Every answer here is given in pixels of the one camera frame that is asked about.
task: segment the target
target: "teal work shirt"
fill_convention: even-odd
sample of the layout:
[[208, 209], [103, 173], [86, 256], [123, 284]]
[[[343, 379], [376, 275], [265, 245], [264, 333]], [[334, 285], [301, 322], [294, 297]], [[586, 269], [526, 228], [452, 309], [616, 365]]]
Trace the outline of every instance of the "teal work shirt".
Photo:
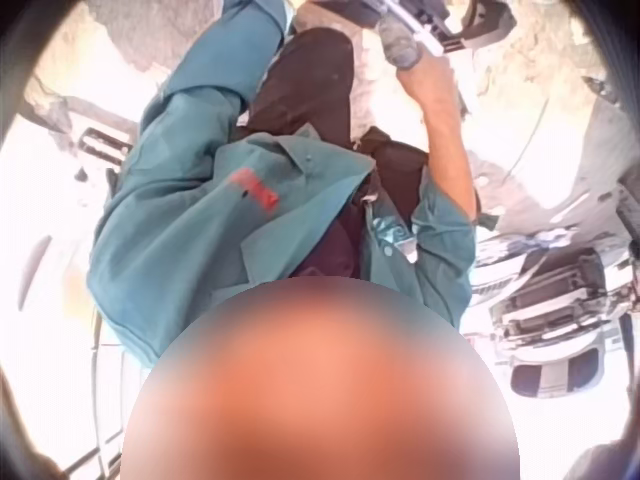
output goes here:
[[[287, 15], [282, 0], [225, 4], [145, 111], [96, 230], [89, 289], [148, 366], [205, 311], [289, 277], [375, 168], [308, 132], [229, 143]], [[457, 327], [471, 296], [474, 228], [427, 174], [420, 193], [409, 226], [384, 191], [366, 203], [361, 278]]]

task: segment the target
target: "red patch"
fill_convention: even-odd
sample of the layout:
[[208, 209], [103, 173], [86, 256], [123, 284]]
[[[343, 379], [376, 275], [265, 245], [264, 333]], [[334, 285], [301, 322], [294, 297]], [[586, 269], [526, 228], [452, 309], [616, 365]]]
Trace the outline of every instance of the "red patch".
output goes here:
[[246, 190], [267, 212], [271, 213], [278, 205], [278, 194], [266, 187], [250, 168], [236, 170], [231, 174], [230, 180]]

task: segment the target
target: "black pants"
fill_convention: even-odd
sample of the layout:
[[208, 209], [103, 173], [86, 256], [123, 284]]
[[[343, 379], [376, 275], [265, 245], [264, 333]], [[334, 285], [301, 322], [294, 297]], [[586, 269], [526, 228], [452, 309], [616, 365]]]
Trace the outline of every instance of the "black pants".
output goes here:
[[[239, 137], [256, 132], [291, 135], [309, 123], [328, 143], [353, 149], [350, 138], [353, 46], [330, 28], [296, 35], [273, 63]], [[376, 161], [382, 186], [408, 223], [419, 202], [427, 154], [392, 141], [373, 127], [359, 142], [359, 152]]]

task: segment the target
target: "shirt sleeve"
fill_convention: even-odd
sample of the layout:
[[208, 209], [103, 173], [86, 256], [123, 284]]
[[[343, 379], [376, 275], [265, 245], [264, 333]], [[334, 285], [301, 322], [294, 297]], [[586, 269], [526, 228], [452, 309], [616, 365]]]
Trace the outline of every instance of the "shirt sleeve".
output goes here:
[[126, 215], [117, 211], [133, 192], [153, 186], [158, 195], [169, 195], [211, 180], [216, 151], [255, 97], [286, 24], [284, 0], [225, 1], [222, 17], [196, 40], [147, 107], [98, 240], [106, 222], [133, 221], [123, 218], [131, 208]]
[[469, 271], [476, 255], [475, 228], [428, 173], [412, 223], [418, 241], [416, 270], [425, 305], [458, 329], [471, 300]]

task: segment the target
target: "hand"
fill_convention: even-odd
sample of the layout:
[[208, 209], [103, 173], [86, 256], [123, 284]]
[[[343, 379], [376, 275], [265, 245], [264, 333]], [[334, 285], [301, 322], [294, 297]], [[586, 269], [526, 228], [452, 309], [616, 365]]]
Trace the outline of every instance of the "hand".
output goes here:
[[446, 56], [435, 57], [423, 48], [420, 61], [410, 70], [398, 70], [396, 75], [425, 114], [432, 105], [450, 103], [457, 108], [458, 89]]

